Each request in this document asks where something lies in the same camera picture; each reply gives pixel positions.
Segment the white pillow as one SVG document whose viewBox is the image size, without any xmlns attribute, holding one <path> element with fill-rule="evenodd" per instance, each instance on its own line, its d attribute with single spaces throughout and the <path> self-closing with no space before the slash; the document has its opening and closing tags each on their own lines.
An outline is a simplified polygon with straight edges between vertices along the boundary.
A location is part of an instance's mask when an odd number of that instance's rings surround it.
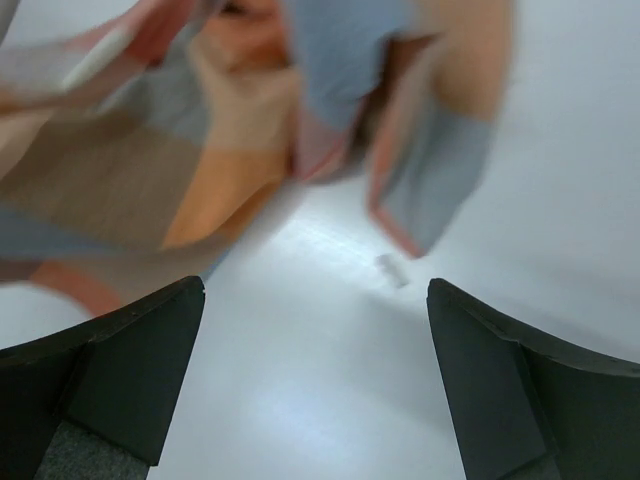
<svg viewBox="0 0 640 480">
<path fill-rule="evenodd" d="M 639 5 L 522 1 L 483 179 L 418 271 L 639 358 Z"/>
</svg>

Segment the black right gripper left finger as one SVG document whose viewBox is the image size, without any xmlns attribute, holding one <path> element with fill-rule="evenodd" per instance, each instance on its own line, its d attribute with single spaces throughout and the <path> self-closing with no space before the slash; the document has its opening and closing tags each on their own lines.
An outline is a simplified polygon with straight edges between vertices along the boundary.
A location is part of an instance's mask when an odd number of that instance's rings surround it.
<svg viewBox="0 0 640 480">
<path fill-rule="evenodd" d="M 204 284 L 191 276 L 2 350 L 2 478 L 146 478 L 160 461 L 204 305 Z"/>
</svg>

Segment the orange grey checked pillowcase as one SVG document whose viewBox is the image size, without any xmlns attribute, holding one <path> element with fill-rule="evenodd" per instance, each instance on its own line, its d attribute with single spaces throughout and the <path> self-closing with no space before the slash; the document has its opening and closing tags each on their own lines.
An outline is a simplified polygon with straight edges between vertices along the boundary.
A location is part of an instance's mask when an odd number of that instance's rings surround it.
<svg viewBox="0 0 640 480">
<path fill-rule="evenodd" d="M 488 157 L 511 1 L 139 1 L 1 48 L 1 279 L 102 315 L 210 268 L 289 176 L 424 256 Z"/>
</svg>

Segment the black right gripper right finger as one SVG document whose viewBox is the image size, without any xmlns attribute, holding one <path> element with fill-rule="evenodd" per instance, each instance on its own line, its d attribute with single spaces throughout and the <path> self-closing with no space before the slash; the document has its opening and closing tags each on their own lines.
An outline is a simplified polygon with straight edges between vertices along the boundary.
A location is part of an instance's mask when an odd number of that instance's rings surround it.
<svg viewBox="0 0 640 480">
<path fill-rule="evenodd" d="M 443 279 L 429 324 L 469 479 L 636 479 L 639 366 L 509 317 Z"/>
</svg>

